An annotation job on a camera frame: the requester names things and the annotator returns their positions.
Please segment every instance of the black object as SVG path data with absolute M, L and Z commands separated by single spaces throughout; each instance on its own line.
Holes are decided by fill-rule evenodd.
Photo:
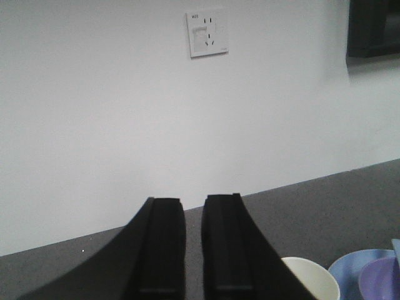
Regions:
M 347 55 L 368 58 L 400 53 L 400 1 L 351 0 Z
M 240 194 L 207 197 L 202 248 L 206 300 L 316 300 L 264 238 Z
M 20 299 L 183 300 L 185 247 L 179 199 L 149 198 L 92 258 Z

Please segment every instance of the outlet faceplate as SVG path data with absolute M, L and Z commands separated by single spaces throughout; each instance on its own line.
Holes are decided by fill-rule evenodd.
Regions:
M 207 9 L 186 13 L 192 58 L 228 52 L 226 10 Z

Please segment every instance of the dark frame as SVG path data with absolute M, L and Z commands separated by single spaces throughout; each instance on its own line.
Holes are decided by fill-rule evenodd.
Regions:
M 400 1 L 350 0 L 347 55 L 400 53 Z

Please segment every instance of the white wall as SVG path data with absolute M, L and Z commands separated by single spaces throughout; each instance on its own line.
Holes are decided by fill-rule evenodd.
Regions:
M 228 55 L 184 14 L 222 5 Z M 1 1 L 0 255 L 400 156 L 400 59 L 345 63 L 343 0 Z

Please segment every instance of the ceramic dish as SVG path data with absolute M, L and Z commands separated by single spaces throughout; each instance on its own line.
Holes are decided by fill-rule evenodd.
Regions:
M 328 269 L 340 287 L 340 300 L 363 300 L 358 287 L 361 269 L 380 258 L 393 258 L 393 250 L 368 249 L 340 257 Z
M 284 257 L 282 260 L 315 298 L 339 300 L 338 283 L 322 266 L 301 257 Z
M 370 262 L 360 272 L 358 286 L 364 300 L 400 300 L 400 270 L 395 257 Z

